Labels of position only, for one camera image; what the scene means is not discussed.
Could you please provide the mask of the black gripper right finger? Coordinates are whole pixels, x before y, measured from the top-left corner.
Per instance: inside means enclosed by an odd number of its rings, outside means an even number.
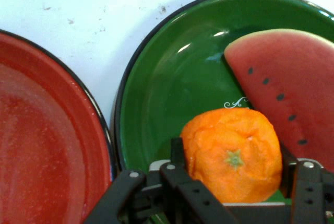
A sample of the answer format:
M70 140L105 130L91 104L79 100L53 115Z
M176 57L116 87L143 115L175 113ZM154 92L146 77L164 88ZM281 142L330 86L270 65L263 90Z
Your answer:
M318 161L297 158L280 144L280 191L291 199L289 223L333 222L333 173Z

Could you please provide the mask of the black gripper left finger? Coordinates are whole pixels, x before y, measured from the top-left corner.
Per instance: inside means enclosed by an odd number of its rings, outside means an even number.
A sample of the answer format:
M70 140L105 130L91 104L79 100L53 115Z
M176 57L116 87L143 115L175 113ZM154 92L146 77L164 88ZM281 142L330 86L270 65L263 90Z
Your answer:
M170 223L236 223L236 218L185 168L183 143L171 140L171 160L157 171L123 170L84 223L150 223L165 214Z

